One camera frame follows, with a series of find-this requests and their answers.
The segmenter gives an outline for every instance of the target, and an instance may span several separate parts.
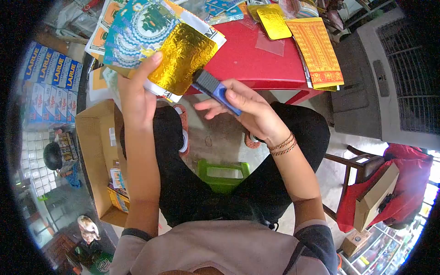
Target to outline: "hand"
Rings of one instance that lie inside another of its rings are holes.
[[[143,83],[162,62],[163,54],[158,51],[144,60],[132,79],[118,74],[117,88],[121,97],[122,114],[126,127],[139,129],[150,128],[153,125],[156,111],[156,95],[147,91]]]
[[[264,140],[270,147],[283,143],[290,136],[290,130],[281,118],[256,91],[235,79],[222,81],[222,84],[227,88],[226,99],[228,102],[242,111],[239,117],[234,115],[235,118],[251,134]],[[231,114],[224,105],[215,99],[199,102],[194,105],[194,108],[196,110],[209,109],[205,115],[206,119],[212,119],[221,113],[229,112]]]

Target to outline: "orange paper with red print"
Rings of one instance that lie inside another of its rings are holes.
[[[291,19],[286,24],[304,56],[313,88],[343,85],[341,69],[322,18]]]

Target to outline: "stack of cartons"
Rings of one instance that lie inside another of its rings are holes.
[[[18,75],[27,129],[74,124],[83,64],[32,42]]]

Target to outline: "wrist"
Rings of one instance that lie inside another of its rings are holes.
[[[268,147],[276,147],[285,142],[290,137],[290,130],[285,124],[273,135],[269,136],[264,142]]]
[[[146,121],[144,123],[132,124],[124,121],[125,133],[130,133],[134,135],[144,135],[148,133],[153,133],[153,121]]]

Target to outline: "bracelet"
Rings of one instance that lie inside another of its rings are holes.
[[[292,131],[290,131],[290,136],[282,144],[280,144],[278,146],[275,146],[275,147],[269,147],[268,146],[269,151],[273,151],[273,150],[276,150],[276,149],[281,149],[281,148],[287,146],[288,144],[290,144],[292,142],[292,140],[295,139],[294,137],[293,137],[293,139],[290,139],[291,137],[293,137]]]
[[[284,151],[280,151],[280,152],[276,152],[276,153],[272,153],[272,152],[271,152],[271,155],[272,155],[272,156],[280,156],[280,155],[284,155],[284,154],[289,153],[291,150],[293,150],[293,149],[295,148],[295,146],[296,146],[296,144],[297,144],[297,140],[296,140],[296,138],[293,138],[293,140],[294,140],[294,143],[292,144],[292,146],[290,146],[289,148],[287,148],[287,149],[284,150]]]

